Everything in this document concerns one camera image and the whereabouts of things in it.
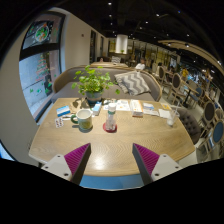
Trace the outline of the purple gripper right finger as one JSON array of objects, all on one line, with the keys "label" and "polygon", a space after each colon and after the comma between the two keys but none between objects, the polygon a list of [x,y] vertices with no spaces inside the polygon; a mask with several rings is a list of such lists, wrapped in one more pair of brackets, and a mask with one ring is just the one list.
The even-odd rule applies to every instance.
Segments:
[{"label": "purple gripper right finger", "polygon": [[182,169],[182,167],[167,154],[158,155],[136,143],[133,144],[132,154],[136,160],[142,181],[145,185]]}]

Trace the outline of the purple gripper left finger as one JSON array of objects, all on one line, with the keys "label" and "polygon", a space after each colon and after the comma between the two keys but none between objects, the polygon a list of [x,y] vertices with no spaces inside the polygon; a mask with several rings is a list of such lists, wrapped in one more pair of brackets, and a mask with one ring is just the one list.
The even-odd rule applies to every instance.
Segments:
[{"label": "purple gripper left finger", "polygon": [[91,144],[87,143],[66,155],[57,154],[42,169],[79,185],[90,155]]}]

